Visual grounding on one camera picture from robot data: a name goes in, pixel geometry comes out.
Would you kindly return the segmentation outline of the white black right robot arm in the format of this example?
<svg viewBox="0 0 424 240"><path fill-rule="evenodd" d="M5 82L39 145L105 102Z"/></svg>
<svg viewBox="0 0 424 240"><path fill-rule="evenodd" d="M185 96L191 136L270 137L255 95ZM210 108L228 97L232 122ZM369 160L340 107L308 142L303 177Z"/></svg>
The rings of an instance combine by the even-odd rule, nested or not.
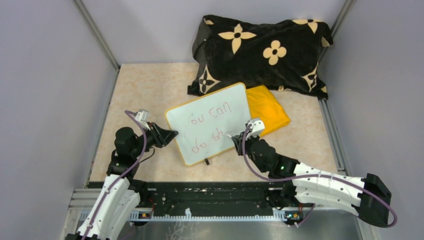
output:
<svg viewBox="0 0 424 240"><path fill-rule="evenodd" d="M391 207L392 193L375 174L353 177L322 171L277 153L259 136L240 133L231 140L254 175L289 185L281 193L287 206L300 203L338 208L380 228L391 228L398 222Z"/></svg>

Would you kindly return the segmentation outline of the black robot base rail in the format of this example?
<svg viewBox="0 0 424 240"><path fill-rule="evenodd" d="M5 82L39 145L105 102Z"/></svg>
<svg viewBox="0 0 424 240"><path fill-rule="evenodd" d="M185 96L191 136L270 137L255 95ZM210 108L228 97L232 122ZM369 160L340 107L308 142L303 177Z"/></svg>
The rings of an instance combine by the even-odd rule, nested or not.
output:
<svg viewBox="0 0 424 240"><path fill-rule="evenodd" d="M103 183L76 190L71 206L83 207L86 218ZM128 221L283 219L294 224L305 219L306 208L320 205L290 198L286 182L146 182L146 187L151 200L140 203Z"/></svg>

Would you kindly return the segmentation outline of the yellow framed whiteboard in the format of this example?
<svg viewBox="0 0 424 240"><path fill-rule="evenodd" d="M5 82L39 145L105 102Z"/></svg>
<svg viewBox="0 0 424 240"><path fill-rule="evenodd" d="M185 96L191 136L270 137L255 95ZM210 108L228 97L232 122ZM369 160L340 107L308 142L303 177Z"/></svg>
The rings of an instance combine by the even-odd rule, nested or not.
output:
<svg viewBox="0 0 424 240"><path fill-rule="evenodd" d="M231 138L251 119L246 86L239 82L170 108L165 118L186 166L192 166L234 147Z"/></svg>

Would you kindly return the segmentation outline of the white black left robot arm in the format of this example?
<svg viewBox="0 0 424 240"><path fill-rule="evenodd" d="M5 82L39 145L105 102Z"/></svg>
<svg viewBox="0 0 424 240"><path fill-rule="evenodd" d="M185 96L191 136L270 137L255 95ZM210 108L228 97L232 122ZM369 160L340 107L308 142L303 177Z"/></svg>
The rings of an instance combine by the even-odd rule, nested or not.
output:
<svg viewBox="0 0 424 240"><path fill-rule="evenodd" d="M135 179L140 158L150 149L166 147L179 133L154 122L143 122L139 126L140 136L130 127L116 131L115 149L100 194L81 226L65 239L116 240L132 211L151 200L147 183Z"/></svg>

